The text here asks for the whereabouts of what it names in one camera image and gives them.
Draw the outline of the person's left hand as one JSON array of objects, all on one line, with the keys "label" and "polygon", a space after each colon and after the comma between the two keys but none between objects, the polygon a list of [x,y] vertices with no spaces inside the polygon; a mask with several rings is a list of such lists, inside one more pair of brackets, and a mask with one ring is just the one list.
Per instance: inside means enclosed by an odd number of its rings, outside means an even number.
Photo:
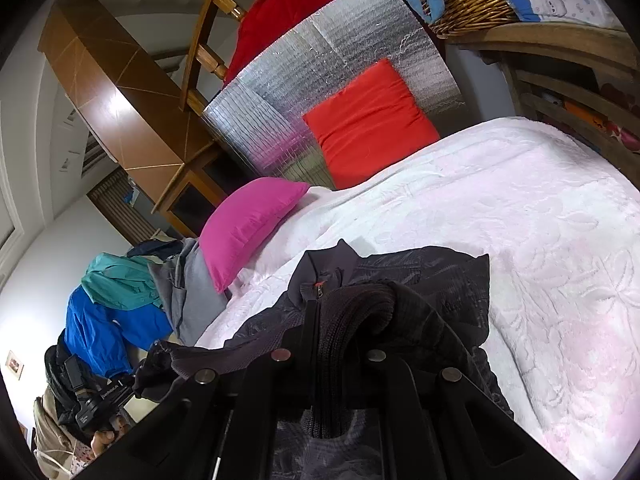
[{"label": "person's left hand", "polygon": [[93,455],[98,457],[103,454],[130,429],[130,423],[124,416],[116,416],[112,423],[112,429],[100,430],[94,433],[91,441]]}]

